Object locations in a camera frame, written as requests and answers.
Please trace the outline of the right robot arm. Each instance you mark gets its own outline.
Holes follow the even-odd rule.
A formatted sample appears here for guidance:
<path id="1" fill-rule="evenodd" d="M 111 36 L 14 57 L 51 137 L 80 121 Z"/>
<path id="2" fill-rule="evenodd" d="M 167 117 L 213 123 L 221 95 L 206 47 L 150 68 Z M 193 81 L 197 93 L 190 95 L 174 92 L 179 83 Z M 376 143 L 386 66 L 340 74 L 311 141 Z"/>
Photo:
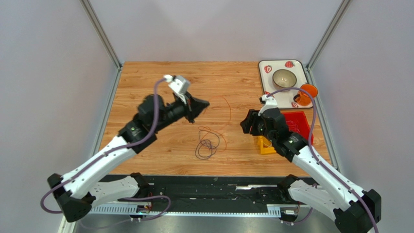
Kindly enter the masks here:
<path id="1" fill-rule="evenodd" d="M 326 215 L 342 233 L 379 232 L 380 194 L 374 189 L 364 190 L 333 168 L 306 138 L 289 130 L 278 108 L 264 112 L 250 109 L 240 126 L 245 134 L 265 137 L 279 155 L 303 169 L 322 186 L 319 190 L 289 175 L 282 183 L 289 199 L 305 203 Z"/>

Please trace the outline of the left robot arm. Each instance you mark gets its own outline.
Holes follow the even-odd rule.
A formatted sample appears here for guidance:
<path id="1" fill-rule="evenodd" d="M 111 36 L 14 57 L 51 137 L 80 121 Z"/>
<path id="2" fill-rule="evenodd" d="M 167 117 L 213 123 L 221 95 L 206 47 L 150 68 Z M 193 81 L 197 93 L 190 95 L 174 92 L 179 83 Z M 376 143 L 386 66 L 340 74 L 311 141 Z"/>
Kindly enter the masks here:
<path id="1" fill-rule="evenodd" d="M 140 173 L 132 173 L 121 180 L 101 182 L 110 171 L 134 157 L 157 140 L 156 133 L 185 118 L 194 120 L 210 105 L 207 100 L 193 97 L 184 99 L 174 96 L 173 103 L 164 103 L 158 94 L 148 95 L 137 107 L 138 112 L 104 149 L 89 160 L 64 175 L 57 173 L 48 177 L 52 194 L 67 222 L 84 218 L 92 208 L 119 199 L 140 195 L 148 187 Z"/>

